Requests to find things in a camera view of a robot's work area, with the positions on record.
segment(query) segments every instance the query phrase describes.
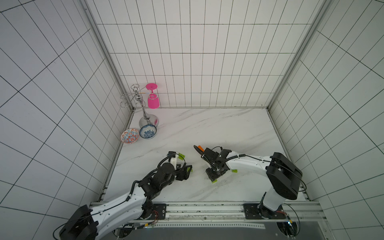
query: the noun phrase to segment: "marble table surface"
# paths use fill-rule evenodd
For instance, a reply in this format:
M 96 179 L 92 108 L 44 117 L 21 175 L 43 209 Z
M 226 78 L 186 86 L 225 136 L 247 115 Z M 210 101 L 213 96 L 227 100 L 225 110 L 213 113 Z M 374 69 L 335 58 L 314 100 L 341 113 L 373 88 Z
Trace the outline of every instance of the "marble table surface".
M 284 153 L 266 109 L 149 109 L 147 112 L 159 118 L 157 133 L 152 139 L 139 138 L 133 144 L 123 145 L 104 201 L 128 192 L 132 182 L 155 169 L 168 151 L 184 154 L 193 172 L 188 180 L 175 180 L 165 187 L 155 202 L 260 201 L 271 187 L 269 179 L 245 171 L 228 171 L 212 183 L 205 173 L 207 163 L 193 148 L 193 145 L 204 149 L 222 146 L 254 156 Z M 130 128 L 139 130 L 141 117 L 142 112 L 137 111 Z M 301 192 L 297 200 L 305 200 Z

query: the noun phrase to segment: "orange patterned bowl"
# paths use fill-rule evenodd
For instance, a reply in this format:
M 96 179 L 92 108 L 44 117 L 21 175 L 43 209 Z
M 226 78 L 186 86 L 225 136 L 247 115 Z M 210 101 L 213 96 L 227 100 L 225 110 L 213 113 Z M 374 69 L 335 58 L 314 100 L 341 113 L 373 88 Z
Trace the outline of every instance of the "orange patterned bowl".
M 134 143 L 138 138 L 139 138 L 139 131 L 137 129 L 130 128 L 125 130 L 122 133 L 120 140 L 123 143 Z

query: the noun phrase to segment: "metal frame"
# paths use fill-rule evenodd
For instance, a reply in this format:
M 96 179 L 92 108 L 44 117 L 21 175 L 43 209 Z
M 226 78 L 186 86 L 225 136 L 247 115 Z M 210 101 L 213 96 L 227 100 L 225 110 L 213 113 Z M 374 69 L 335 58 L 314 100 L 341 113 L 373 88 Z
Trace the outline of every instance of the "metal frame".
M 128 126 L 131 124 L 131 121 L 132 121 L 132 118 L 133 118 L 133 114 L 134 114 L 134 111 L 131 111 L 131 112 L 129 113 L 129 117 L 128 117 L 127 124 L 126 124 L 125 127 L 124 127 L 125 129 L 127 129 Z M 118 147 L 116 148 L 115 154 L 113 155 L 113 158 L 112 158 L 112 164 L 111 164 L 111 167 L 110 167 L 109 170 L 108 170 L 107 178 L 106 178 L 106 180 L 105 180 L 105 182 L 104 182 L 104 185 L 103 185 L 103 188 L 102 188 L 103 191 L 102 191 L 102 193 L 100 194 L 99 201 L 102 201 L 102 200 L 104 199 L 106 190 L 108 189 L 108 184 L 109 184 L 109 182 L 111 181 L 111 177 L 112 177 L 113 171 L 114 171 L 114 169 L 115 169 L 116 163 L 117 163 L 117 161 L 118 161 L 118 158 L 119 158 L 119 155 L 120 155 L 122 146 L 123 146 L 123 142 L 122 142 L 122 141 L 119 141 L 119 145 L 118 145 Z
M 288 81 L 289 77 L 291 76 L 293 70 L 295 69 L 296 65 L 300 61 L 301 56 L 307 49 L 311 39 L 313 38 L 313 35 L 316 33 L 316 30 L 318 29 L 321 21 L 323 20 L 324 16 L 328 12 L 328 9 L 330 8 L 331 4 L 333 3 L 334 0 L 324 0 L 322 3 L 319 12 L 317 13 L 316 17 L 313 19 L 313 22 L 306 33 L 303 41 L 301 42 L 295 56 L 293 57 L 291 63 L 288 66 L 288 69 L 286 70 L 283 79 L 281 80 L 277 90 L 273 94 L 272 100 L 270 101 L 268 105 L 268 109 L 272 107 L 272 105 L 275 103 L 277 96 L 280 94 L 281 90 L 283 89 L 283 86 L 285 83 Z
M 276 133 L 276 135 L 277 135 L 277 138 L 279 139 L 280 144 L 281 144 L 281 146 L 283 147 L 283 150 L 284 150 L 284 153 L 285 153 L 286 157 L 288 158 L 289 161 L 293 162 L 293 161 L 292 161 L 292 158 L 291 158 L 291 155 L 289 154 L 289 151 L 288 151 L 287 147 L 285 146 L 285 144 L 284 144 L 284 142 L 283 142 L 283 138 L 281 137 L 281 135 L 280 135 L 280 133 L 279 133 L 279 130 L 278 130 L 277 127 L 276 127 L 275 121 L 273 120 L 273 118 L 272 118 L 272 116 L 271 116 L 271 114 L 270 114 L 270 112 L 269 112 L 268 109 L 267 109 L 266 112 L 267 112 L 267 114 L 268 114 L 269 120 L 271 120 L 271 124 L 272 124 L 272 126 L 273 126 L 273 129 L 275 130 L 275 133 Z
M 113 75 L 115 76 L 115 79 L 116 79 L 116 82 L 118 83 L 117 85 L 118 85 L 120 91 L 123 94 L 129 94 L 130 92 L 127 92 L 127 90 L 125 89 L 125 87 L 121 81 L 121 78 L 117 72 L 116 66 L 111 59 L 111 56 L 110 56 L 110 54 L 107 50 L 106 44 L 104 42 L 104 39 L 102 38 L 100 31 L 99 31 L 99 28 L 96 24 L 94 17 L 93 17 L 93 14 L 89 10 L 88 2 L 86 0 L 78 0 L 78 2 L 80 3 L 81 7 L 83 8 L 83 11 L 85 12 L 85 15 L 87 16 L 87 19 L 88 19 L 89 23 L 91 24 L 91 30 L 96 35 L 96 40 L 97 40 L 101 50 L 103 51 L 105 58 L 107 59 L 107 63 L 109 65 L 109 67 L 112 69 Z M 134 107 L 132 104 L 130 104 L 129 105 L 129 111 L 132 112 L 133 110 L 134 110 Z
M 154 204 L 167 204 L 166 216 L 164 220 L 158 223 L 161 227 L 212 227 L 212 225 L 185 225 L 191 223 L 222 223 L 218 227 L 227 227 L 228 223 L 263 223 L 263 222 L 281 222 L 281 219 L 245 219 L 243 209 L 244 203 L 259 202 L 154 202 Z M 296 213 L 286 204 L 283 204 L 283 210 L 293 221 L 299 218 L 301 222 L 326 222 L 325 214 L 317 201 L 289 201 L 286 202 Z M 96 207 L 105 204 L 105 202 L 92 202 L 90 207 Z M 130 222 L 147 223 L 148 220 L 134 220 Z M 326 224 L 322 224 L 323 229 L 328 229 Z
M 87 20 L 88 22 L 90 23 L 91 25 L 91 30 L 93 31 L 93 33 L 95 34 L 96 36 L 96 41 L 101 49 L 101 51 L 103 52 L 103 55 L 105 56 L 105 59 L 106 59 L 106 62 L 108 63 L 110 69 L 112 69 L 112 73 L 113 73 L 113 76 L 115 78 L 115 81 L 116 81 L 116 85 L 117 87 L 120 89 L 120 92 L 122 94 L 130 94 L 130 92 L 127 92 L 127 90 L 125 89 L 122 81 L 121 81 L 121 78 L 117 72 L 117 69 L 116 69 L 116 66 L 114 65 L 112 59 L 111 59 L 111 56 L 107 50 L 107 47 L 105 45 L 105 42 L 103 40 L 103 38 L 101 37 L 101 34 L 100 34 L 100 31 L 99 31 L 99 28 L 94 20 L 94 17 L 91 13 L 91 11 L 89 10 L 89 5 L 87 3 L 86 0 L 78 0 L 78 2 L 80 3 L 81 7 L 83 8 L 83 11 L 87 17 Z M 130 104 L 128 105 L 128 109 L 129 109 L 129 117 L 128 117 L 128 121 L 124 127 L 124 129 L 127 129 L 128 126 L 130 125 L 131 121 L 132 121 L 132 118 L 133 118 L 133 114 L 135 112 L 135 108 L 133 107 L 132 103 L 130 102 Z M 113 154 L 113 157 L 112 157 L 112 163 L 111 163 L 111 166 L 108 170 L 108 174 L 107 174 L 107 178 L 105 179 L 105 182 L 104 182 L 104 185 L 103 185 L 103 190 L 99 196 L 99 201 L 103 200 L 103 196 L 105 195 L 105 189 L 108 187 L 108 184 L 111 180 L 111 177 L 112 177 L 112 173 L 113 173 L 113 170 L 115 169 L 115 166 L 116 166 L 116 162 L 117 162 L 117 159 L 120 155 L 120 151 L 121 151 L 121 148 L 122 148 L 122 145 L 123 143 L 120 141 L 119 144 L 118 144 L 118 147 L 115 151 L 115 153 Z

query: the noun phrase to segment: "mounting plate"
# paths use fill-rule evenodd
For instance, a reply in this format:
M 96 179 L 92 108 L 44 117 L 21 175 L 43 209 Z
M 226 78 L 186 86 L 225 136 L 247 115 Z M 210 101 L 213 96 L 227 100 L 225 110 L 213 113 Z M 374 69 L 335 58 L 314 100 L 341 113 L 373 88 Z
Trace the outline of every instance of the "mounting plate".
M 167 205 L 166 204 L 153 204 L 153 210 L 159 213 L 158 220 L 164 220 L 166 218 L 167 213 Z M 149 216 L 149 220 L 155 220 L 156 214 L 151 214 Z
M 245 213 L 245 219 L 251 219 L 251 220 L 260 220 L 264 219 L 262 216 L 259 215 L 259 209 L 257 208 L 259 204 L 243 204 L 244 213 Z M 280 205 L 277 209 L 278 211 L 283 211 L 283 207 Z M 285 219 L 285 215 L 279 212 L 275 212 L 275 214 L 270 215 L 270 219 Z

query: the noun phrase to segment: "black cable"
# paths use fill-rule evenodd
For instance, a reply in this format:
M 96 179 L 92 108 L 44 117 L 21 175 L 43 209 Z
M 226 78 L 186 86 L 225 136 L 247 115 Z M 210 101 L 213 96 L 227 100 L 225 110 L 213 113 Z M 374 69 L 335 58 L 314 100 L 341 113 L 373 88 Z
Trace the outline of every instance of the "black cable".
M 214 166 L 213 166 L 213 164 L 208 160 L 208 158 L 203 154 L 202 156 L 201 156 L 201 158 L 204 160 L 204 161 L 206 161 L 212 168 L 215 168 Z
M 305 189 L 304 189 L 304 190 L 301 190 L 301 191 L 299 191 L 299 192 L 304 192 L 305 190 L 307 190 L 307 185 L 305 184 L 305 182 L 304 182 L 300 177 L 298 177 L 294 172 L 292 172 L 290 169 L 284 167 L 283 165 L 280 165 L 280 164 L 275 163 L 275 162 L 267 161 L 267 160 L 262 160 L 262 159 L 259 159 L 259 158 L 256 158 L 256 157 L 252 157 L 252 156 L 249 156 L 249 155 L 246 155 L 246 156 L 247 156 L 247 157 L 251 157 L 251 158 L 253 158 L 253 159 L 257 159 L 257 160 L 263 161 L 263 162 L 270 162 L 270 163 L 276 164 L 277 166 L 280 166 L 280 167 L 282 167 L 282 168 L 288 170 L 289 172 L 291 172 L 293 175 L 295 175 L 295 176 L 296 176 L 296 177 L 297 177 L 297 178 L 304 184 Z
M 179 155 L 179 156 L 184 160 L 184 164 L 183 164 L 183 166 L 182 166 L 179 170 L 176 170 L 175 173 L 179 173 L 179 172 L 183 171 L 184 168 L 185 168 L 185 166 L 187 165 L 187 162 L 185 161 L 185 159 L 184 159 L 183 156 L 181 156 L 180 154 L 175 153 L 175 152 L 174 152 L 174 153 L 171 153 L 171 154 L 168 154 L 163 160 L 161 160 L 161 161 L 159 162 L 159 164 L 157 165 L 157 168 L 160 168 L 161 164 L 162 164 L 163 162 L 165 162 L 167 159 L 172 158 L 172 157 L 175 157 L 176 154 Z
M 156 168 L 156 169 L 153 169 L 152 171 L 150 171 L 144 178 L 147 178 L 147 177 L 149 177 L 151 174 L 153 174 L 154 172 L 156 172 L 158 169 Z
M 239 154 L 239 155 L 236 155 L 236 156 L 229 157 L 225 161 L 221 162 L 217 167 L 220 169 L 224 165 L 224 163 L 228 162 L 229 160 L 232 160 L 232 159 L 235 159 L 235 158 L 239 158 L 239 157 L 245 157 L 245 156 L 246 156 L 245 154 Z
M 297 215 L 296 211 L 291 207 L 291 205 L 289 205 L 289 204 L 287 204 L 287 203 L 284 203 L 284 204 L 286 204 L 288 207 L 290 207 L 290 208 L 293 210 L 293 212 L 296 214 L 297 220 L 299 221 L 299 226 L 298 226 L 297 233 L 294 235 L 294 237 L 296 237 L 297 235 L 299 235 L 299 232 L 300 232 L 300 230 L 301 230 L 300 218 L 299 218 L 299 216 Z
M 138 181 L 138 180 L 133 181 L 131 190 L 129 191 L 129 194 L 128 194 L 128 196 L 127 196 L 127 199 L 125 200 L 126 202 L 128 202 L 129 199 L 131 198 L 131 196 L 132 196 L 132 194 L 133 194 L 133 190 L 135 189 L 135 185 L 136 185 L 136 183 L 139 183 L 139 182 L 140 182 L 140 181 Z
M 223 150 L 222 147 L 220 147 L 220 146 L 217 146 L 217 147 L 219 147 L 221 150 Z M 214 149 L 217 148 L 217 147 L 214 147 L 214 148 L 212 148 L 211 150 L 214 150 Z

